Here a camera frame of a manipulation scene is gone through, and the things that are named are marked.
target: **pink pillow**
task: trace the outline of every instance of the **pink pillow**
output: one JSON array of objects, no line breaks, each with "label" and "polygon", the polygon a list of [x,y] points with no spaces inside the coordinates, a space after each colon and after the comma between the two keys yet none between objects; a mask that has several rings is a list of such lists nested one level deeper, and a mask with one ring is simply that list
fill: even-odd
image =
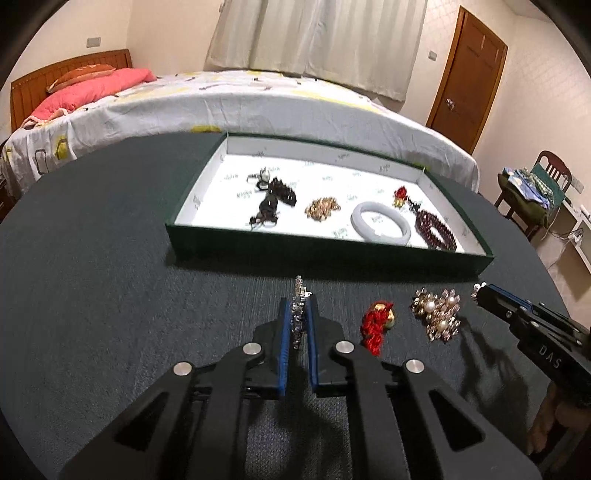
[{"label": "pink pillow", "polygon": [[148,69],[120,69],[108,77],[85,80],[50,95],[35,108],[21,127],[43,125],[88,103],[114,95],[142,82],[154,82],[156,77]]}]

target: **round table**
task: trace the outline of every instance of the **round table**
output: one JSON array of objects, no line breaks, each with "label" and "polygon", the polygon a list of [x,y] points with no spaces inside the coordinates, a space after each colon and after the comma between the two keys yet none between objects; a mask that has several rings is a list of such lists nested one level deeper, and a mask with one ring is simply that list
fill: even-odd
[{"label": "round table", "polygon": [[[217,361],[275,318],[301,274],[320,314],[359,340],[375,300],[392,300],[397,324],[382,357],[420,358],[502,433],[523,446],[547,378],[517,350],[508,326],[470,300],[478,278],[401,271],[363,273],[194,258],[178,262],[164,222],[219,134],[131,138],[46,175],[0,225],[0,408],[49,479],[177,361]],[[533,302],[566,308],[534,249],[483,197],[441,179],[496,258],[480,280]],[[455,288],[466,317],[447,345],[429,342],[408,308],[416,289]],[[287,398],[265,403],[249,432],[254,478],[347,478],[345,400],[312,398],[306,359]]]}]

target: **metal screw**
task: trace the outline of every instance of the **metal screw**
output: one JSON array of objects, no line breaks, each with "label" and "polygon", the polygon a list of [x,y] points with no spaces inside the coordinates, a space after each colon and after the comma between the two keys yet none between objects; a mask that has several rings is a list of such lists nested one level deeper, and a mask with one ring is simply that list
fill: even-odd
[{"label": "metal screw", "polygon": [[412,359],[406,362],[406,368],[412,374],[419,374],[425,370],[425,364],[420,360]]},{"label": "metal screw", "polygon": [[355,350],[355,345],[353,345],[351,342],[348,342],[347,340],[342,340],[336,344],[335,348],[339,353],[351,353],[353,350]]},{"label": "metal screw", "polygon": [[261,350],[262,347],[256,342],[247,343],[242,347],[242,351],[247,355],[257,355],[261,353]]},{"label": "metal screw", "polygon": [[178,375],[179,377],[184,377],[185,375],[191,373],[192,369],[193,367],[191,367],[190,363],[179,362],[173,367],[173,372],[175,373],[175,375]]}]

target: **electrical outlet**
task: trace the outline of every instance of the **electrical outlet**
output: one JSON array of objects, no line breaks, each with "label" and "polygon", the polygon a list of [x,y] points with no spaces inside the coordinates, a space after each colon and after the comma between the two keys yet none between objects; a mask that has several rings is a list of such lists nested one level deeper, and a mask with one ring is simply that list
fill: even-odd
[{"label": "electrical outlet", "polygon": [[86,48],[100,47],[100,37],[86,39]]},{"label": "electrical outlet", "polygon": [[573,181],[572,181],[572,184],[571,185],[573,186],[573,188],[577,192],[583,193],[583,189],[585,188],[585,185],[583,185],[578,178],[575,178],[575,176],[573,176]]}]

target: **bed sheet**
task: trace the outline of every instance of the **bed sheet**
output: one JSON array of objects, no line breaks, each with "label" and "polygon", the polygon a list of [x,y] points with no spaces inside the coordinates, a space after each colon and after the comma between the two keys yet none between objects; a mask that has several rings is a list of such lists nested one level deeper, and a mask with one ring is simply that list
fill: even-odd
[{"label": "bed sheet", "polygon": [[42,175],[128,137],[229,131],[318,140],[423,165],[478,190],[475,160],[439,133],[345,87],[280,73],[195,72],[103,98],[13,133],[1,169],[20,197]]}]

